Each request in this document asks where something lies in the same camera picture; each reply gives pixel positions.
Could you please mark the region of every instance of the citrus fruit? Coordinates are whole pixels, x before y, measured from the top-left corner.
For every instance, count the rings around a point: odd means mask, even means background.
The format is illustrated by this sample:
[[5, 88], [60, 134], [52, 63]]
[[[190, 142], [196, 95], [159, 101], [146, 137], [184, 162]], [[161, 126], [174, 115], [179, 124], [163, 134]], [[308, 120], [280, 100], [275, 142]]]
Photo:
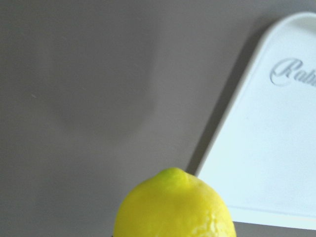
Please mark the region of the citrus fruit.
[[113, 237], [236, 237], [236, 232], [220, 196], [197, 177], [172, 167], [126, 196]]

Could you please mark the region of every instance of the gray tabletop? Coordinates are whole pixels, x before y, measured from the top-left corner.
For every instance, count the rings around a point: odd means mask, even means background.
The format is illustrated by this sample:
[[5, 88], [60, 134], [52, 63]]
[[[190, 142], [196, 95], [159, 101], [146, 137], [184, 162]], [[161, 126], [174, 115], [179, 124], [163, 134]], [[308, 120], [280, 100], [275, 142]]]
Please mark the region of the gray tabletop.
[[110, 237], [132, 187], [194, 173], [262, 32], [306, 10], [316, 2], [1, 1], [0, 236]]

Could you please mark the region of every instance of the yellow fruit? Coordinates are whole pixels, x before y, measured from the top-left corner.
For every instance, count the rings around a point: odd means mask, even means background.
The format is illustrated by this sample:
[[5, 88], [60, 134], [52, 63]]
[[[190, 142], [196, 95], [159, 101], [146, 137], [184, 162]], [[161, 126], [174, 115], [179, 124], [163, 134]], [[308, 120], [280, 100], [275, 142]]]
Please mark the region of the yellow fruit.
[[169, 168], [122, 202], [113, 237], [236, 237], [220, 196], [197, 177]]

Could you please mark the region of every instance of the lemon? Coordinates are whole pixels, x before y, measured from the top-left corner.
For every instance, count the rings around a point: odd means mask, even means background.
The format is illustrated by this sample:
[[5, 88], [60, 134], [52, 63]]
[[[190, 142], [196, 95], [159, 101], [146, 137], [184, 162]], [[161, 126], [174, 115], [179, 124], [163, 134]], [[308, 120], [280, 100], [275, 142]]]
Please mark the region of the lemon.
[[236, 237], [236, 232], [220, 196], [197, 177], [172, 167], [127, 195], [113, 237]]

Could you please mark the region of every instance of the white tray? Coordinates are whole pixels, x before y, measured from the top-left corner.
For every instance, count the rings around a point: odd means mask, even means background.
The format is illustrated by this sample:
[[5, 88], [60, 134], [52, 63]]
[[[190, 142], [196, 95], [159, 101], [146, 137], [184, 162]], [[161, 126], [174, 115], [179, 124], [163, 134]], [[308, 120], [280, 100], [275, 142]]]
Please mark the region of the white tray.
[[316, 14], [263, 35], [197, 176], [236, 222], [316, 230]]

